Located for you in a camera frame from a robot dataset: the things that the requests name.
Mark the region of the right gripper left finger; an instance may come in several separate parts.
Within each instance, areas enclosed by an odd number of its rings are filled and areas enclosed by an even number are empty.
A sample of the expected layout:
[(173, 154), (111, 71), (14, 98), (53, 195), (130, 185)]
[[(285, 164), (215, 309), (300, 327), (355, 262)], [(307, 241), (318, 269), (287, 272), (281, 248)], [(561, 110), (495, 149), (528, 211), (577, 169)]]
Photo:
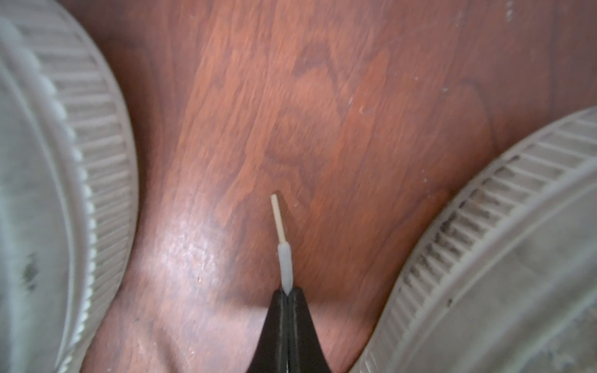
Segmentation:
[(289, 371), (289, 299), (283, 290), (271, 298), (264, 326), (250, 362), (248, 373)]

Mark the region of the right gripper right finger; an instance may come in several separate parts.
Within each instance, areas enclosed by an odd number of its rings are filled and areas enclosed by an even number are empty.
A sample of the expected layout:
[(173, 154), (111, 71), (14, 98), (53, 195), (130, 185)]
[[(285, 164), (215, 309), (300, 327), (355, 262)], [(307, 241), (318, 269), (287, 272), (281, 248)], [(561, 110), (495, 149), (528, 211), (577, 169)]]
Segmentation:
[(293, 288), (289, 299), (289, 372), (326, 372), (326, 362), (306, 297)]

